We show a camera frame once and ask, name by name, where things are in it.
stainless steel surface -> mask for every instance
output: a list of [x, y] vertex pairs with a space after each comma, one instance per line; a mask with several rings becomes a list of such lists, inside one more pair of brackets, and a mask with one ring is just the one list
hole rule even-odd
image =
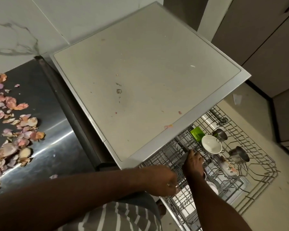
[[237, 146], [235, 149], [230, 150], [229, 155], [236, 164], [243, 164], [250, 161], [246, 151], [239, 146]]
[[[198, 37], [201, 38], [201, 36], [199, 36], [196, 31], [194, 31], [193, 29], [188, 27], [185, 23], [182, 22], [182, 24], [185, 25], [189, 30], [191, 30], [195, 35], [197, 35]], [[205, 98], [202, 102], [200, 102], [198, 105], [196, 105], [194, 108], [192, 108], [189, 112], [187, 112], [185, 115], [183, 115], [179, 120], [177, 120], [175, 123], [173, 123], [173, 128], [168, 128], [165, 131], [158, 134], [154, 139], [149, 141], [147, 144], [145, 144], [143, 147], [141, 147], [138, 151], [136, 151], [133, 155], [131, 155], [130, 157], [128, 157], [124, 161], [121, 161], [118, 158], [115, 151], [113, 150], [113, 148], [109, 144], [108, 140], [106, 140], [105, 136], [100, 131], [98, 125], [95, 123], [92, 116], [89, 114], [85, 105], [82, 103], [81, 99], [78, 97], [76, 91], [73, 89], [73, 86], [70, 84], [70, 82], [67, 79], [66, 75], [64, 74], [63, 70], [60, 68], [57, 61], [55, 60], [55, 58], [54, 58], [55, 53], [51, 54], [51, 58], [55, 64], [55, 66], [57, 67], [58, 71], [62, 75], [64, 81], [68, 85], [69, 89], [71, 90], [71, 92], [75, 96], [79, 105], [81, 106], [83, 111], [86, 113], [91, 124], [93, 125], [95, 130], [98, 132], [100, 138], [103, 140], [108, 151], [111, 153], [112, 157], [114, 158], [115, 162], [118, 164], [118, 166], [120, 168], [136, 167], [139, 164], [141, 164], [143, 161], [145, 161], [151, 155], [153, 155], [155, 152], [157, 152], [158, 149], [160, 149], [167, 142], [169, 142], [169, 140], [171, 140], [178, 133], [180, 133], [182, 131], [182, 129], [184, 129], [184, 128], [188, 127], [190, 124], [192, 124], [193, 121], [195, 121], [195, 119], [197, 119], [198, 117], [203, 115], [207, 110], [209, 110], [212, 106], [217, 104], [226, 95], [228, 95], [231, 91], [233, 91], [236, 87], [238, 87], [240, 84], [242, 84], [246, 79], [248, 79], [250, 77], [250, 74], [247, 73], [238, 64], [236, 64], [233, 60], [231, 60], [231, 58], [229, 58], [223, 52], [221, 52], [216, 47], [214, 47], [206, 39], [204, 39], [204, 38], [201, 38], [201, 39], [204, 42], [206, 42], [208, 45], [213, 47], [217, 52], [219, 52], [223, 57], [225, 57], [227, 60], [229, 60], [233, 65], [238, 67], [241, 71], [237, 75], [235, 75], [233, 78], [231, 78], [229, 81], [227, 81], [219, 89], [217, 89], [211, 95], [209, 95], [207, 98]]]
[[212, 135], [216, 137], [220, 142], [223, 142], [228, 139], [227, 134], [220, 128], [214, 130]]
[[[228, 140], [222, 142], [223, 150], [219, 156], [226, 158], [238, 170], [239, 175], [228, 176], [229, 165], [222, 164], [216, 155], [211, 155], [202, 150], [201, 143], [195, 141], [190, 131], [200, 127], [205, 134], [210, 134], [220, 118], [227, 119], [221, 126], [225, 130]], [[247, 152], [250, 162], [236, 164], [231, 160], [229, 151], [240, 146]], [[182, 165], [186, 158], [186, 149], [200, 151], [204, 158], [204, 168], [207, 171], [207, 180], [214, 183], [219, 191], [219, 196], [243, 214], [260, 194], [277, 177], [278, 170], [271, 159], [241, 128], [239, 128], [218, 106], [205, 113], [176, 138], [166, 143], [156, 154], [152, 155], [140, 167], [164, 164], [178, 174], [180, 193], [172, 197], [163, 197], [171, 216], [175, 219], [181, 230], [200, 230], [196, 207], [187, 181], [182, 172]]]
[[[45, 132], [45, 139], [33, 143], [33, 160], [25, 167], [15, 167], [1, 178], [0, 193], [23, 187], [30, 183], [49, 180], [58, 174], [59, 177], [94, 171], [86, 153], [71, 128], [60, 104], [48, 84], [38, 62], [32, 60], [6, 73], [4, 82], [9, 93], [19, 102], [29, 104], [27, 109], [14, 111], [15, 116], [32, 114], [39, 120], [39, 131]], [[0, 135], [10, 124], [0, 121]], [[6, 137], [0, 137], [0, 146]]]

dishwasher rack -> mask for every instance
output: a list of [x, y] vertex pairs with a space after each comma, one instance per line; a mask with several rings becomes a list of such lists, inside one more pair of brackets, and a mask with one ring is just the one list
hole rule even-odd
[[[217, 128], [226, 132], [228, 139], [222, 142], [223, 150], [218, 157], [207, 153], [201, 143], [193, 138], [190, 131], [195, 127], [200, 127], [206, 135]], [[236, 146], [242, 147], [247, 152], [250, 158], [248, 163], [238, 165], [230, 158], [228, 152]], [[278, 175], [275, 161], [218, 106], [214, 106], [140, 165], [144, 167], [163, 164], [177, 173], [180, 192], [171, 197], [163, 197], [162, 201], [181, 230], [201, 229], [193, 197], [182, 171], [189, 149], [200, 152], [204, 158], [206, 180], [214, 183], [219, 196], [240, 214], [249, 208]], [[229, 176], [222, 169], [221, 156], [238, 170], [239, 175]]]

gray striped shirt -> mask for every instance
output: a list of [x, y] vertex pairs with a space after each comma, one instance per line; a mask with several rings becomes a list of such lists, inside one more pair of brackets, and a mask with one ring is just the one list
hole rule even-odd
[[58, 228], [58, 231], [161, 231], [161, 224], [148, 209], [110, 202]]

kitchen floor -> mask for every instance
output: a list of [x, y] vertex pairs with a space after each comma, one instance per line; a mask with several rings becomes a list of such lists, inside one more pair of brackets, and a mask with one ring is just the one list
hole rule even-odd
[[[234, 104], [233, 93], [242, 95], [240, 105]], [[243, 218], [253, 231], [289, 230], [289, 155], [274, 142], [267, 101], [244, 83], [218, 106], [275, 160], [280, 171], [243, 214]], [[169, 213], [162, 218], [162, 227], [164, 230], [180, 231]]]

